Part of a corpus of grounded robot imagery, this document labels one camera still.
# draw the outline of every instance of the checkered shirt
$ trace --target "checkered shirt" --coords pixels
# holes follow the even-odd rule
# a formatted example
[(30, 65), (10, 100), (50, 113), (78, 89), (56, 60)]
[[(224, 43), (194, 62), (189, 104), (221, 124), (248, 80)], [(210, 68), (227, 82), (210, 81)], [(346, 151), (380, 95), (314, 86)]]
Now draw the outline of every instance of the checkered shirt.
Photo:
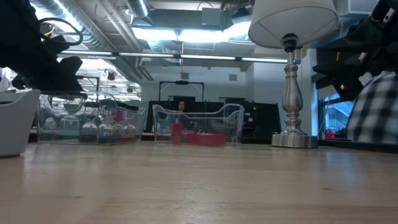
[(365, 85), (351, 112), (347, 137), (398, 144), (398, 75), (383, 73)]

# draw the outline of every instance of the transparent container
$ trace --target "transparent container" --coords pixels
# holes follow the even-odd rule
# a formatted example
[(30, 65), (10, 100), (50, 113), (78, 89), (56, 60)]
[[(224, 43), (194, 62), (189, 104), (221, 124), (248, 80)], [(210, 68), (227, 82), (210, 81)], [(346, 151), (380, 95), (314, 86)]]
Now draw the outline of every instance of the transparent container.
[(138, 142), (141, 140), (140, 124), (146, 117), (146, 108), (127, 107), (106, 93), (73, 92), (58, 95), (55, 92), (45, 92), (40, 96), (37, 111), (38, 142)]
[(153, 105), (156, 142), (224, 146), (241, 143), (244, 108), (227, 104), (214, 113), (182, 113)]

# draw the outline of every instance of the wooden table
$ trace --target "wooden table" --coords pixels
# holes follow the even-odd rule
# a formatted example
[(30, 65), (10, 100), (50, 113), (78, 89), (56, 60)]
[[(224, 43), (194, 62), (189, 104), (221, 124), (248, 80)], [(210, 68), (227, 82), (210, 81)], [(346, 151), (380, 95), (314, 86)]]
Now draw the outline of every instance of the wooden table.
[(2, 224), (398, 221), (398, 155), (321, 147), (29, 145), (0, 160)]

